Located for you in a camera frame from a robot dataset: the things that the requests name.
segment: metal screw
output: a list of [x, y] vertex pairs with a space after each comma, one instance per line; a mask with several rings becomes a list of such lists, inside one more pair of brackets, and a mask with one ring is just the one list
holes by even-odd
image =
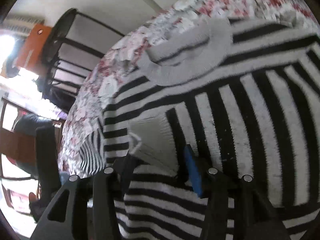
[[110, 167], [105, 168], [105, 169], [104, 169], [104, 173], [105, 173], [105, 174], [113, 173], [113, 168], [110, 168]]
[[78, 176], [77, 176], [76, 174], [71, 175], [71, 176], [69, 177], [69, 180], [70, 180], [70, 181], [76, 181], [77, 179], [78, 179]]
[[208, 172], [209, 172], [210, 174], [214, 175], [214, 174], [217, 174], [217, 173], [218, 173], [218, 170], [217, 170], [216, 168], [210, 168], [210, 169], [208, 169]]
[[246, 181], [246, 182], [250, 182], [250, 181], [253, 180], [253, 178], [252, 178], [250, 175], [244, 175], [244, 176], [243, 176], [243, 179], [244, 179], [244, 181]]

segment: red floral pattern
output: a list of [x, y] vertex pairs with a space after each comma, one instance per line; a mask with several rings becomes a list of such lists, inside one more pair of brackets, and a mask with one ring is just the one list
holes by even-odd
[[183, 33], [204, 17], [259, 17], [286, 21], [294, 27], [320, 32], [311, 11], [298, 0], [180, 0], [169, 10], [129, 33], [115, 44], [81, 87], [63, 129], [59, 168], [83, 176], [77, 153], [86, 136], [98, 128], [97, 118], [108, 99], [125, 82], [141, 53]]

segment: bright light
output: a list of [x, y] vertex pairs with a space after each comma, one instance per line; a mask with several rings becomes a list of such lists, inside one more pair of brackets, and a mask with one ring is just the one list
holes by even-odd
[[9, 35], [0, 36], [0, 68], [5, 59], [11, 54], [15, 39]]
[[19, 71], [19, 75], [22, 76], [22, 77], [26, 77], [27, 79], [29, 80], [37, 80], [39, 75], [29, 71], [29, 70], [26, 70], [25, 68], [20, 68], [20, 71]]
[[13, 90], [18, 92], [20, 95], [28, 96], [34, 100], [40, 100], [42, 98], [42, 93], [38, 91], [37, 85], [25, 76], [9, 78], [8, 83], [11, 85]]

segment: wooden furniture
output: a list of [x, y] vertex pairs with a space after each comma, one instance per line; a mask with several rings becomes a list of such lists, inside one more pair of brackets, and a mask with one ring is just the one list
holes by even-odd
[[[29, 114], [34, 113], [22, 106], [17, 105], [16, 103], [8, 100], [7, 98], [2, 98], [1, 100], [3, 101], [3, 107], [0, 116], [0, 177], [3, 177], [4, 175], [2, 169], [1, 153], [17, 161], [21, 161], [24, 163], [35, 163], [36, 152], [34, 136], [25, 135], [18, 132], [12, 132], [2, 128], [4, 121], [4, 113], [7, 105], [12, 105], [16, 107], [18, 110], [25, 111]], [[62, 140], [62, 129], [65, 121], [52, 120], [52, 122], [56, 127], [55, 138], [57, 142], [57, 150], [59, 152]]]
[[19, 51], [16, 67], [23, 67], [39, 76], [46, 76], [48, 69], [41, 63], [43, 46], [52, 28], [36, 24]]

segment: black and white striped fabric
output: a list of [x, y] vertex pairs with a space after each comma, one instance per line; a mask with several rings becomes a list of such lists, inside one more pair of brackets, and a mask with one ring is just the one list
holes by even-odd
[[[319, 38], [273, 22], [230, 23], [228, 54], [204, 75], [160, 86], [140, 68], [132, 72], [81, 147], [82, 168], [93, 175], [126, 155], [130, 123], [165, 113], [178, 155], [189, 143], [228, 176], [254, 176], [291, 238], [300, 239], [320, 209]], [[162, 169], [141, 165], [115, 200], [121, 234], [197, 239], [206, 201]], [[226, 239], [233, 239], [234, 208], [230, 199]]]

